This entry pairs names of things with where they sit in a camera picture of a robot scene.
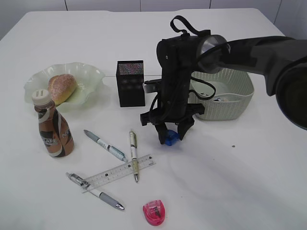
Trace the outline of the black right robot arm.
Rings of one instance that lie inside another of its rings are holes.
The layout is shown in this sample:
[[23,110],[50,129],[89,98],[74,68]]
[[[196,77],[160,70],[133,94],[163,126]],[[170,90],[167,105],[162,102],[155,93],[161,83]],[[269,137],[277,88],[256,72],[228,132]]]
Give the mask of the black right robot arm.
[[264,76],[266,91],[275,96],[282,113],[296,126],[307,127],[307,42],[285,36],[226,41],[220,35],[181,35],[161,40],[156,49],[162,77],[144,83],[156,92],[150,110],[141,114],[143,126],[153,124],[161,144],[167,123],[177,125],[183,138],[193,126],[200,103],[189,103],[193,72],[215,74],[234,69]]

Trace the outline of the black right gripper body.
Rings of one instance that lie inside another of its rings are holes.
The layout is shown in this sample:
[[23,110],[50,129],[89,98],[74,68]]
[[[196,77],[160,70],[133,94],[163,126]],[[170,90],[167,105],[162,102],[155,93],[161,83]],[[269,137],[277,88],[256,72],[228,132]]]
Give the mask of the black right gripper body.
[[162,75],[160,80],[150,81],[157,85],[158,107],[141,114],[143,126],[180,123],[194,114],[204,113],[200,103],[188,104],[191,74],[198,69],[194,65],[201,41],[197,36],[177,36],[158,43],[156,53]]

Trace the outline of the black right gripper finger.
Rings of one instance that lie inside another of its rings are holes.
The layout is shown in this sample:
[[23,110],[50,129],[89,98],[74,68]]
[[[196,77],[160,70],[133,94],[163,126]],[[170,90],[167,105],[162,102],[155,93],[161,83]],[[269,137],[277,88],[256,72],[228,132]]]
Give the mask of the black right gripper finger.
[[155,125],[155,129],[158,133],[160,144],[164,144],[166,140],[166,136],[168,134],[168,129],[167,129],[166,124],[161,123],[161,124]]
[[177,126],[177,132],[179,135],[179,139],[182,140],[186,134],[186,132],[194,125],[193,118],[187,118],[181,121]]

